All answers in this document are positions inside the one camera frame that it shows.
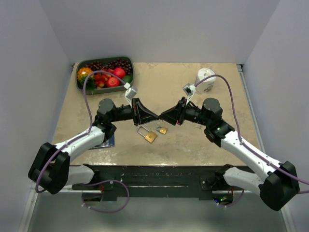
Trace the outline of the small brass padlock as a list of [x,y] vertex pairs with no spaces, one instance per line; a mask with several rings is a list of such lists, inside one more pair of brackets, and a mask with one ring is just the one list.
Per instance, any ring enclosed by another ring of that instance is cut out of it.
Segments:
[[166,127],[157,126],[156,131],[158,131],[161,134],[166,134],[168,129]]

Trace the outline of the large brass padlock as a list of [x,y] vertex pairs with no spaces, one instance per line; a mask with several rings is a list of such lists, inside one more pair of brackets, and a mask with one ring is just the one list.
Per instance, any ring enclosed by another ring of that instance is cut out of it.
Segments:
[[155,132],[153,132],[152,130],[147,129],[147,128],[144,127],[144,126],[138,126],[138,127],[137,127],[137,133],[138,133],[139,135],[141,135],[147,142],[149,142],[149,143],[151,143],[151,144],[152,144],[152,143],[154,142],[154,140],[157,138],[157,134],[156,134]]

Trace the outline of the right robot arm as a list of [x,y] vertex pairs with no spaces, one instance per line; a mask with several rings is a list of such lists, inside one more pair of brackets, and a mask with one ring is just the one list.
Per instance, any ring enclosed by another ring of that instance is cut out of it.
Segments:
[[223,110],[217,99],[207,98],[201,108],[183,97],[176,106],[164,111],[159,118],[171,125],[185,120],[205,126],[207,139],[244,162],[252,172],[225,165],[215,178],[217,188],[239,187],[260,196],[272,210],[281,210],[300,191],[295,166],[266,155],[243,139],[239,132],[222,119]]

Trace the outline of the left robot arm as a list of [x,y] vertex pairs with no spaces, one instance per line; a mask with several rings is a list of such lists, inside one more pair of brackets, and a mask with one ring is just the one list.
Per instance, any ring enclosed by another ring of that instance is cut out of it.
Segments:
[[70,163],[109,140],[116,131],[113,122],[133,120],[134,125],[139,126],[158,119],[159,116],[147,109],[138,98],[133,98],[130,105],[120,107],[116,107],[111,99],[101,100],[94,121],[84,132],[56,145],[41,145],[28,173],[29,179],[36,184],[35,191],[56,194],[65,186],[74,184],[96,189],[100,178],[93,168],[71,166]]

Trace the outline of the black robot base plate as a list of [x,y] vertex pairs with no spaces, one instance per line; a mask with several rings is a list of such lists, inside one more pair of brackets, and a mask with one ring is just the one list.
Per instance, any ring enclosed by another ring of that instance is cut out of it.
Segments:
[[74,190],[100,190],[104,201],[118,197],[197,198],[227,205],[238,187],[223,183],[221,166],[92,166],[90,185],[74,184]]

